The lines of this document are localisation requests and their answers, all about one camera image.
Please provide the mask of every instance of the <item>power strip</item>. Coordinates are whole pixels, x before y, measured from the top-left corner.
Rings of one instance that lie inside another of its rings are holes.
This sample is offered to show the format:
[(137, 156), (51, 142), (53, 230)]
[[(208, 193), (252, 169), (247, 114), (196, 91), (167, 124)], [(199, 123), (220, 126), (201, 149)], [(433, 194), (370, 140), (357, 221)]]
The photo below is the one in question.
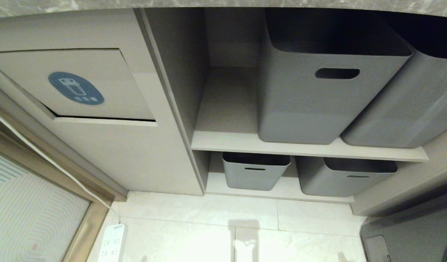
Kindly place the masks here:
[(127, 226), (117, 224), (106, 227), (100, 246), (98, 262), (122, 262)]

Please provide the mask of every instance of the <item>shelf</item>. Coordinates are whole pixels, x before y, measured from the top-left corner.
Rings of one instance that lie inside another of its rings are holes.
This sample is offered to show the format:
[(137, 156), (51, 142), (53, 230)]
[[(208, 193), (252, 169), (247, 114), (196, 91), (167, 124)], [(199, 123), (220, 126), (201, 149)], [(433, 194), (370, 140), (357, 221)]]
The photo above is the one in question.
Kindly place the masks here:
[(353, 197), (324, 197), (305, 195), (301, 191), (295, 160), (288, 166), (283, 177), (277, 182), (271, 191), (236, 189), (227, 186), (224, 166), (220, 152), (212, 152), (210, 160), (209, 176), (207, 177), (206, 194), (250, 196), (275, 199), (289, 199), (299, 201), (327, 202), (350, 204), (355, 202)]
[(341, 138), (328, 145), (264, 142), (257, 135), (255, 84), (256, 72), (253, 68), (210, 69), (192, 149), (409, 162), (429, 160), (422, 147), (350, 146)]

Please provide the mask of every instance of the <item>cabinet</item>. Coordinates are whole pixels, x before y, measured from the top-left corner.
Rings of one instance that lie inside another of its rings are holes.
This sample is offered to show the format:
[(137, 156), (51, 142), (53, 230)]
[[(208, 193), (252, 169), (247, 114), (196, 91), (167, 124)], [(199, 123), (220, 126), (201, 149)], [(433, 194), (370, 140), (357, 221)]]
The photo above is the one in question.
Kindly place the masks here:
[[(144, 37), (131, 9), (2, 19), (0, 92), (126, 189), (202, 195)], [(54, 72), (84, 78), (104, 102), (63, 96)]]

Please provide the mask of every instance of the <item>marble countertop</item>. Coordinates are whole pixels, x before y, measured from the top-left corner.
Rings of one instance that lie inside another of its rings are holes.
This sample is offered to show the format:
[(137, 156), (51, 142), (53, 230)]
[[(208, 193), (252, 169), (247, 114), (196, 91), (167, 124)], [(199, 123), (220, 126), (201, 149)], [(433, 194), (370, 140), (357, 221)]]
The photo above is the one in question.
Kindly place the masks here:
[(0, 18), (136, 7), (330, 7), (447, 17), (447, 0), (0, 0)]

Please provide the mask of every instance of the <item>open shelving unit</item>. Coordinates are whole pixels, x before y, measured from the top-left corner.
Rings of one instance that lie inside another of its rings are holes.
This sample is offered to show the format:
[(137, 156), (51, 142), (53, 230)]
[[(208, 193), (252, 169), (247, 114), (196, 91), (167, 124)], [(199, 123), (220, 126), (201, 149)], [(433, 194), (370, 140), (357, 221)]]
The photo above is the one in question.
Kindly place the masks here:
[(425, 162), (415, 149), (350, 146), (341, 138), (327, 145), (262, 141), (257, 135), (256, 72), (254, 68), (211, 68), (193, 134), (193, 150), (328, 156)]

